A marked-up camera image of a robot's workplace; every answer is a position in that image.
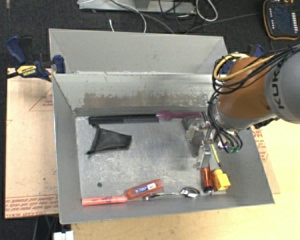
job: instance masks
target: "pink highlighter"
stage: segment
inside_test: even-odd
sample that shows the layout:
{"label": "pink highlighter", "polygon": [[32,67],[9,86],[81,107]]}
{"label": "pink highlighter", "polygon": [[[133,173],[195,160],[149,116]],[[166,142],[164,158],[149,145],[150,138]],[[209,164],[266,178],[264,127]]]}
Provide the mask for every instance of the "pink highlighter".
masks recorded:
{"label": "pink highlighter", "polygon": [[106,204],[118,204],[118,203],[125,203],[127,200],[128,198],[125,195],[84,198],[82,199],[82,205],[95,206],[95,205],[106,205]]}

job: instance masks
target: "yellow cable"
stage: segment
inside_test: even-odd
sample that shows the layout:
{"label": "yellow cable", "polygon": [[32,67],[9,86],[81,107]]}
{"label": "yellow cable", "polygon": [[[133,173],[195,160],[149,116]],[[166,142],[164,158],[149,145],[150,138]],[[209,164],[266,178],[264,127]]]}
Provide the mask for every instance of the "yellow cable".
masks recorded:
{"label": "yellow cable", "polygon": [[257,67],[257,66],[259,66],[259,65],[261,65],[261,64],[263,64],[263,63],[266,63],[266,62],[269,61],[273,56],[275,56],[275,54],[274,54],[274,55],[271,55],[271,56],[269,56],[269,57],[266,57],[266,58],[264,58],[264,59],[261,59],[261,60],[255,62],[255,63],[251,64],[250,66],[244,67],[243,69],[241,69],[241,70],[239,70],[239,71],[237,71],[237,72],[235,72],[235,73],[232,73],[232,74],[230,74],[230,75],[226,75],[226,76],[223,76],[223,77],[219,77],[219,76],[218,76],[218,71],[219,71],[220,67],[222,66],[222,64],[224,64],[228,59],[230,59],[230,58],[232,58],[232,57],[237,57],[237,56],[234,56],[234,55],[227,55],[227,56],[226,56],[225,58],[223,58],[223,59],[220,61],[220,63],[215,67],[215,69],[214,69],[214,71],[213,71],[213,77],[214,77],[216,80],[218,80],[218,81],[226,81],[226,80],[232,79],[232,78],[234,78],[234,77],[236,77],[236,76],[238,76],[238,75],[240,75],[240,74],[242,74],[242,73],[244,73],[244,72],[246,72],[246,71],[248,71],[248,70],[250,70],[250,69],[252,69],[252,68],[255,68],[255,67]]}
{"label": "yellow cable", "polygon": [[210,146],[211,146],[211,149],[212,149],[212,152],[213,152],[213,154],[214,154],[214,157],[215,157],[216,162],[217,162],[218,164],[220,164],[220,160],[219,160],[219,158],[218,158],[218,155],[217,155],[215,146],[212,145],[212,144],[211,144]]}

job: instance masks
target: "yellow object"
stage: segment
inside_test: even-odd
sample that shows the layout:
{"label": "yellow object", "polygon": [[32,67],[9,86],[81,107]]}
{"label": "yellow object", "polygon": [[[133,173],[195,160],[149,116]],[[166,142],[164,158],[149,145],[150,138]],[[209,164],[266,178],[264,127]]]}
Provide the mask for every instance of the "yellow object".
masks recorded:
{"label": "yellow object", "polygon": [[16,70],[19,75],[22,75],[23,77],[29,76],[31,74],[36,73],[37,67],[35,65],[24,65],[18,67]]}
{"label": "yellow object", "polygon": [[213,181],[216,189],[218,191],[220,190],[226,190],[230,187],[231,183],[228,179],[227,174],[225,174],[221,169],[216,169],[212,172]]}
{"label": "yellow object", "polygon": [[216,149],[215,149],[215,146],[214,146],[214,145],[210,145],[210,147],[211,147],[211,149],[212,149],[212,151],[213,151],[213,154],[214,154],[214,157],[215,157],[216,162],[217,162],[218,164],[220,164],[220,160],[219,160],[219,157],[218,157],[218,155],[217,155],[217,151],[216,151]]}
{"label": "yellow object", "polygon": [[220,62],[219,64],[215,67],[214,71],[213,71],[213,77],[218,80],[218,81],[226,81],[226,80],[230,80],[234,77],[237,77],[239,75],[241,75],[242,73],[250,70],[250,69],[253,69],[255,67],[258,67],[264,63],[266,63],[267,61],[269,61],[274,55],[271,55],[271,56],[268,56],[266,58],[263,58],[263,59],[260,59],[258,61],[256,61],[255,63],[249,65],[249,66],[246,66],[244,67],[243,69],[235,72],[235,73],[232,73],[232,74],[227,74],[226,76],[223,76],[223,77],[219,77],[218,74],[219,74],[219,69],[221,68],[221,66],[227,62],[227,60],[231,59],[232,57],[238,57],[238,58],[241,58],[242,56],[241,55],[234,55],[234,53],[232,55],[227,55],[226,57],[224,57]]}

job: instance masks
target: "red tube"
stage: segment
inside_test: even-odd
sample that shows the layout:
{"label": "red tube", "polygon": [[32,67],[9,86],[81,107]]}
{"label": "red tube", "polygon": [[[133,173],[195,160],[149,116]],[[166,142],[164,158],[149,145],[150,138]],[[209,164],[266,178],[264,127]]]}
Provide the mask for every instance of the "red tube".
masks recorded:
{"label": "red tube", "polygon": [[163,188],[164,188],[164,183],[162,182],[162,180],[154,179],[147,183],[143,183],[139,186],[134,186],[132,188],[129,188],[125,192],[125,195],[128,198],[128,200],[131,200],[131,199],[136,199],[138,197],[142,197],[148,193],[162,190]]}

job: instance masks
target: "cardboard sheet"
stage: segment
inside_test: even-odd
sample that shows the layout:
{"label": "cardboard sheet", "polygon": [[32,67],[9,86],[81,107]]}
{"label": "cardboard sheet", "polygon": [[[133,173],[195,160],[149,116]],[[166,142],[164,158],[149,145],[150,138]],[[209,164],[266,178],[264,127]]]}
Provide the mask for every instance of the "cardboard sheet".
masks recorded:
{"label": "cardboard sheet", "polygon": [[58,213],[52,84],[7,81],[5,218]]}

